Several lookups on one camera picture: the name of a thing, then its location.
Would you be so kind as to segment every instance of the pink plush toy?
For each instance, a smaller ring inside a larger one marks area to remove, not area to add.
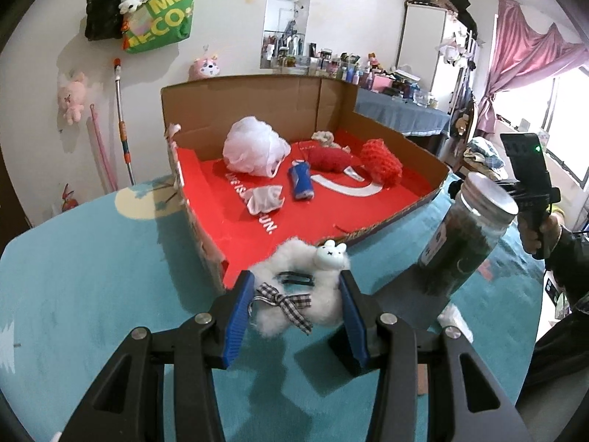
[[[85,76],[78,73],[73,81],[67,83],[57,91],[57,102],[64,112],[64,118],[68,125],[79,123],[84,111],[86,99]]]
[[[188,81],[213,78],[213,76],[219,76],[220,72],[221,69],[217,66],[217,56],[211,58],[199,58],[190,67]]]

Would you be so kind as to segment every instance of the blue gripper pad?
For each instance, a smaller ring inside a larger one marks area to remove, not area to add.
[[[247,307],[254,297],[254,281],[254,275],[251,272],[242,271],[231,291],[233,311],[225,327],[225,344],[222,353],[225,367],[229,367],[239,354],[243,336],[249,324]]]
[[[346,273],[346,276],[340,274],[339,277],[339,290],[342,293],[343,324],[346,328],[348,342],[354,359],[364,368],[370,361],[366,344],[366,326],[353,297],[353,294],[359,294],[360,290],[353,281],[352,274],[349,271]],[[349,287],[346,280],[350,282],[350,285],[353,284],[353,287]]]

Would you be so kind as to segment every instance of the black backpack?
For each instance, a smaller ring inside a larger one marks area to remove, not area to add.
[[[460,21],[469,31],[472,31],[472,37],[476,40],[478,38],[478,28],[476,21],[466,9],[470,6],[468,0],[450,0],[452,4],[458,9],[458,21]]]
[[[86,0],[86,31],[89,41],[120,39],[123,37],[123,15],[119,11],[121,0]]]

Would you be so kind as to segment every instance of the blue can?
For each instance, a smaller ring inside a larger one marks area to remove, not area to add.
[[[315,196],[313,181],[311,180],[311,166],[308,162],[300,162],[289,169],[293,181],[294,198],[297,201],[311,200]]]

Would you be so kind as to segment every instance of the pink stick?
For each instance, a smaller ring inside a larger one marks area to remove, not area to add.
[[[117,180],[113,175],[113,170],[108,163],[108,158],[106,152],[104,151],[104,144],[102,144],[102,136],[100,135],[100,128],[98,127],[98,114],[96,113],[96,109],[93,104],[90,105],[90,113],[92,114],[92,125],[94,126],[94,134],[96,136],[96,143],[98,144],[98,151],[102,160],[102,167],[104,168],[104,172],[107,175],[111,190],[118,191],[119,186],[117,185]]]

